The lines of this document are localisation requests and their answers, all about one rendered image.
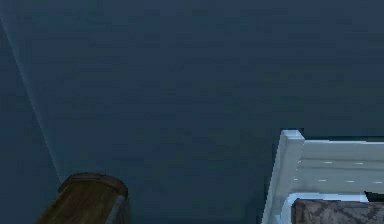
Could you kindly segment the white wooden bed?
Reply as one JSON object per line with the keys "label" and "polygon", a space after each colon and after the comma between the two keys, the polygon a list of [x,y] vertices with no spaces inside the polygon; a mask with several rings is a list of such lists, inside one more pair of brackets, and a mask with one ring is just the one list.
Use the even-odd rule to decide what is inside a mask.
{"label": "white wooden bed", "polygon": [[384,194],[384,142],[307,140],[297,130],[280,135],[261,224],[290,224],[298,199],[365,202]]}

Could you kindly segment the brown wooden chest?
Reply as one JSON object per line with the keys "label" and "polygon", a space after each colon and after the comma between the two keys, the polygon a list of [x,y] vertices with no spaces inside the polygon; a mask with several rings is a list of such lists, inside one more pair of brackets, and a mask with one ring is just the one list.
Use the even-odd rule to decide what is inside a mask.
{"label": "brown wooden chest", "polygon": [[35,224],[131,224],[128,188],[99,173],[70,175]]}

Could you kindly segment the brown patterned pillow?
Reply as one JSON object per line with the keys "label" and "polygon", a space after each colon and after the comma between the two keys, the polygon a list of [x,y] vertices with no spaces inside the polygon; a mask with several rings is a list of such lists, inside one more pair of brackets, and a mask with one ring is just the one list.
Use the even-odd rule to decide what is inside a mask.
{"label": "brown patterned pillow", "polygon": [[383,202],[296,199],[292,224],[384,224]]}

